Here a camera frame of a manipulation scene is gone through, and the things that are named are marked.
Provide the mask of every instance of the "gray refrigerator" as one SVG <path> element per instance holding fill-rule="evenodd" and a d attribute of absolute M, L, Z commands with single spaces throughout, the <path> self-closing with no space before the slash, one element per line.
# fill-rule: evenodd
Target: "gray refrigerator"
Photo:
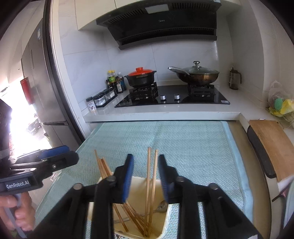
<path fill-rule="evenodd" d="M 67 145 L 77 150 L 84 140 L 76 122 L 69 116 L 67 103 L 52 75 L 48 58 L 43 19 L 34 30 L 22 55 L 24 77 L 29 80 L 29 93 L 39 121 L 52 147 Z"/>

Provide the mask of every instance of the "red pot lid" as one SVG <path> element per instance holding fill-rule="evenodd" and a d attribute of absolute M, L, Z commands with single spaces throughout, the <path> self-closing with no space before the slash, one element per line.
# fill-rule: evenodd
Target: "red pot lid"
<path fill-rule="evenodd" d="M 146 73 L 152 73 L 153 70 L 149 70 L 149 69 L 143 69 L 143 67 L 138 67 L 136 68 L 136 71 L 130 73 L 128 76 L 137 76 L 137 75 L 143 75 Z"/>

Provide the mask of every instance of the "gas stove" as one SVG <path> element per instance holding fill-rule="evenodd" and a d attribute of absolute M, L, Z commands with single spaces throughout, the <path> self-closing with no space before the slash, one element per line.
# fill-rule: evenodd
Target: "gas stove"
<path fill-rule="evenodd" d="M 206 85 L 168 85 L 130 89 L 130 94 L 115 107 L 153 105 L 153 104 L 230 104 L 214 87 Z"/>

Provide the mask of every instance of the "wooden cutting board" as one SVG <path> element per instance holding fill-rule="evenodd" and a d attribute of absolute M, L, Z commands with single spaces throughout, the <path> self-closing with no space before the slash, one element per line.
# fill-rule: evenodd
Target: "wooden cutting board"
<path fill-rule="evenodd" d="M 249 124 L 265 148 L 278 182 L 294 175 L 294 146 L 278 122 L 250 120 Z"/>

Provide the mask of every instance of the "range hood vent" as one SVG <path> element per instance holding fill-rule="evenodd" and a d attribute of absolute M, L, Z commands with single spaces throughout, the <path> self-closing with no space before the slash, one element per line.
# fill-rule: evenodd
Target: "range hood vent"
<path fill-rule="evenodd" d="M 177 39 L 216 40 L 219 0 L 144 0 L 96 19 L 108 28 L 120 49 Z"/>

